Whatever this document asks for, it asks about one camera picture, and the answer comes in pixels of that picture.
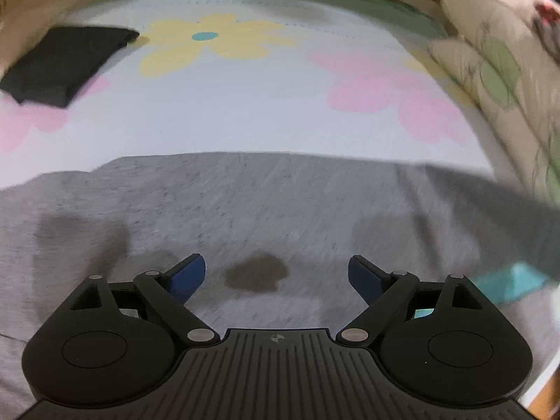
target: gray fabric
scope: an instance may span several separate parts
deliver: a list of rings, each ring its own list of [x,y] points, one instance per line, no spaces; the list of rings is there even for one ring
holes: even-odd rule
[[[227,327],[329,327],[365,307],[348,284],[362,254],[423,280],[518,260],[550,274],[558,211],[433,167],[288,154],[122,158],[0,191],[0,417],[32,397],[27,341],[88,274],[131,280],[193,252],[208,265],[188,307]],[[548,292],[504,308],[534,350],[531,380],[558,349]]]

